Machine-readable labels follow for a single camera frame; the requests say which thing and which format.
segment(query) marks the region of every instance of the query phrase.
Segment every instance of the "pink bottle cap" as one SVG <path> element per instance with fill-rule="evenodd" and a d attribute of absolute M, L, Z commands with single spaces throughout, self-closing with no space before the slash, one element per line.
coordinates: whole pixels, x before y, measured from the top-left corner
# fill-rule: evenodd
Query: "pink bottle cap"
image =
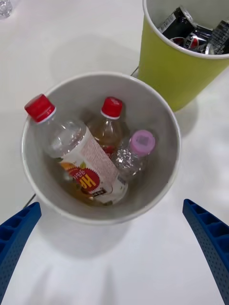
<path fill-rule="evenodd" d="M 138 130 L 130 139 L 130 149 L 139 157 L 149 155 L 155 148 L 155 137 L 147 130 Z"/>

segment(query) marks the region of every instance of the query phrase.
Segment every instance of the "plastic bottle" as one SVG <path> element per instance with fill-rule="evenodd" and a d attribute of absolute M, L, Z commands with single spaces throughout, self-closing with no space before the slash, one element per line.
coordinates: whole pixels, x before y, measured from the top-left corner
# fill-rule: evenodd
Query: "plastic bottle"
<path fill-rule="evenodd" d="M 146 168 L 147 156 L 154 150 L 155 137 L 147 130 L 136 131 L 131 139 L 124 139 L 111 160 L 121 176 L 130 181 Z"/>
<path fill-rule="evenodd" d="M 0 0 L 0 19 L 9 17 L 12 9 L 13 7 L 10 0 Z"/>
<path fill-rule="evenodd" d="M 109 158 L 124 136 L 119 120 L 122 106 L 121 100 L 115 97 L 107 97 L 101 108 L 99 119 L 88 123 L 90 132 Z"/>
<path fill-rule="evenodd" d="M 85 196 L 113 204 L 123 198 L 128 184 L 83 122 L 61 118 L 43 94 L 31 100 L 25 110 L 37 123 L 43 149 L 80 184 Z"/>

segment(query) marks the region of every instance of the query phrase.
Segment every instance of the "can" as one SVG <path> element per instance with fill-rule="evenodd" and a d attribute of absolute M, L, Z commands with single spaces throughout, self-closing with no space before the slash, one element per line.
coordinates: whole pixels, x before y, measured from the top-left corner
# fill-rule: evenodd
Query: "can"
<path fill-rule="evenodd" d="M 187 36 L 185 39 L 184 48 L 186 49 L 193 49 L 196 48 L 202 44 L 207 43 L 207 39 L 201 36 L 198 36 L 195 32 L 192 32 Z"/>
<path fill-rule="evenodd" d="M 173 39 L 176 37 L 186 38 L 195 28 L 196 24 L 193 22 L 189 12 L 183 6 L 179 6 L 158 30 L 166 38 Z"/>
<path fill-rule="evenodd" d="M 193 48 L 192 51 L 197 53 L 203 53 L 206 55 L 214 55 L 214 47 L 211 43 L 202 44 L 196 48 Z"/>
<path fill-rule="evenodd" d="M 195 30 L 186 37 L 184 48 L 192 49 L 206 44 L 212 35 L 212 31 L 197 24 Z"/>
<path fill-rule="evenodd" d="M 177 44 L 180 47 L 184 47 L 185 44 L 185 38 L 184 37 L 175 37 L 170 39 L 172 42 L 174 42 L 175 44 Z"/>
<path fill-rule="evenodd" d="M 209 40 L 217 55 L 229 53 L 229 21 L 222 20 L 213 30 Z"/>
<path fill-rule="evenodd" d="M 206 27 L 203 27 L 202 25 L 197 24 L 195 33 L 197 36 L 205 37 L 207 40 L 211 37 L 213 29 L 209 29 Z"/>

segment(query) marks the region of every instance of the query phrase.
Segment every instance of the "white table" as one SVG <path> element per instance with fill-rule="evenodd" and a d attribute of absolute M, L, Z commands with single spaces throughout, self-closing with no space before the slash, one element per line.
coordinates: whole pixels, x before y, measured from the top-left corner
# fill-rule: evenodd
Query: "white table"
<path fill-rule="evenodd" d="M 20 159 L 24 104 L 81 72 L 130 74 L 142 21 L 141 0 L 21 0 L 0 22 L 0 222 L 33 194 Z M 228 79 L 227 70 L 177 113 L 180 170 L 150 212 L 94 228 L 41 204 L 2 304 L 223 305 L 182 204 L 190 198 L 229 224 Z"/>

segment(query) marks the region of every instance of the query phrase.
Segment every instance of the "green cup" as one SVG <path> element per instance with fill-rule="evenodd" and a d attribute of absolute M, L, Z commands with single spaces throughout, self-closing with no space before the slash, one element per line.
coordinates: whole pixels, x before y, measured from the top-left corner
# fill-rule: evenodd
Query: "green cup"
<path fill-rule="evenodd" d="M 212 0 L 210 9 L 206 6 L 210 2 L 206 3 L 205 0 L 189 1 L 190 3 L 186 0 L 184 7 L 194 21 L 206 27 L 216 27 L 229 15 L 228 1 Z M 229 54 L 196 53 L 183 49 L 167 39 L 157 27 L 180 5 L 180 2 L 164 0 L 163 7 L 161 2 L 143 0 L 145 17 L 138 77 L 156 89 L 172 110 L 177 111 L 194 99 L 229 65 Z"/>

